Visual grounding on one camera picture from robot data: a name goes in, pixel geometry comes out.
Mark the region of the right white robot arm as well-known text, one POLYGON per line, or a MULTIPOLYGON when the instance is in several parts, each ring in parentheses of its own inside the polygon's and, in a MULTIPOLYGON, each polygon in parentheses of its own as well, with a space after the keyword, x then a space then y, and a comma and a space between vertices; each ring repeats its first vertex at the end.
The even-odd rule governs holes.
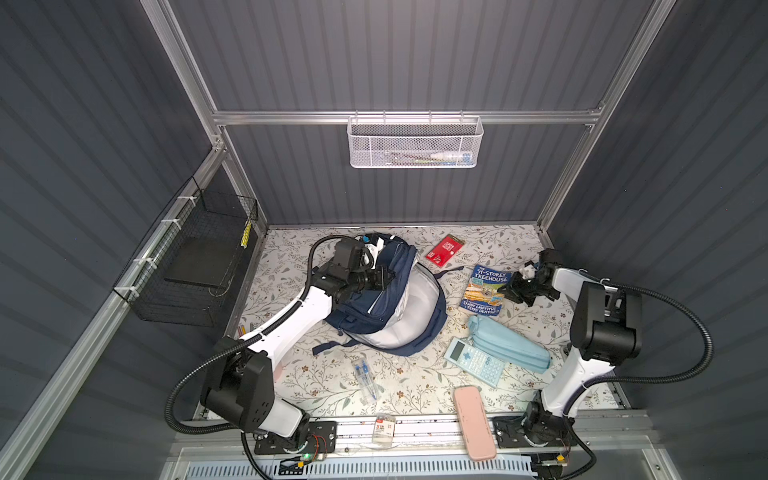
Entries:
POLYGON ((507 299, 531 306, 538 297, 564 295, 576 302, 570 351, 555 378, 537 392, 522 420, 526 434, 558 436, 573 422, 590 380, 603 379, 641 349, 641 298, 605 280, 573 270, 528 264, 499 289, 507 299))

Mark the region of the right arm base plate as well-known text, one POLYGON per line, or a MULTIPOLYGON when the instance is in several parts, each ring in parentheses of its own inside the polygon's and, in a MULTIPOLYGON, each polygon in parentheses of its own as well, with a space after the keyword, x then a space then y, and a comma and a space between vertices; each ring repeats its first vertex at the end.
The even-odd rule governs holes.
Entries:
POLYGON ((534 422, 523 415, 499 416, 491 420, 492 433, 502 448, 569 446, 572 435, 566 424, 572 418, 545 416, 534 422))

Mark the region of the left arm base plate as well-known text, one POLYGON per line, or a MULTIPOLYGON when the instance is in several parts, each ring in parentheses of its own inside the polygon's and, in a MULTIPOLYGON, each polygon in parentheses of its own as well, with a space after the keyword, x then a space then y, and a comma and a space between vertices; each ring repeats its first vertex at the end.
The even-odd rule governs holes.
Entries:
POLYGON ((289 437, 275 433, 256 433, 253 435, 252 449, 256 455, 329 454, 335 451, 337 430, 336 421, 310 420, 301 423, 289 437))

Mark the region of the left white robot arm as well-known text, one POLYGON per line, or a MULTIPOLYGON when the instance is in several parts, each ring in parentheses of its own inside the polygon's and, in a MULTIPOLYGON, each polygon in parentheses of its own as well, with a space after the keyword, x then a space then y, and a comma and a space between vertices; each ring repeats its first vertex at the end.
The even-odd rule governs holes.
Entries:
POLYGON ((339 305, 366 291, 384 291, 397 275, 383 266, 338 278, 316 267, 301 293, 256 331, 231 343, 206 368, 202 406, 245 433, 259 430, 289 438, 305 413, 275 393, 275 369, 291 348, 339 305))

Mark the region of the navy blue student backpack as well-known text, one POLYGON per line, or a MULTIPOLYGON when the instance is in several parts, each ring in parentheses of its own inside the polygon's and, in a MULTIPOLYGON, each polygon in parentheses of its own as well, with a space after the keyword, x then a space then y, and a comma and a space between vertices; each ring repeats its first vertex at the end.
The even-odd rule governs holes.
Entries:
MULTIPOLYGON (((329 235, 336 244, 346 235, 329 235)), ((369 248, 374 267, 397 275, 384 291, 366 291, 339 305, 324 319, 348 341, 331 341, 313 348, 317 356, 336 347, 363 345, 382 353, 409 357, 435 340, 448 318, 445 292, 437 274, 421 264, 418 249, 399 236, 379 232, 355 238, 369 248)))

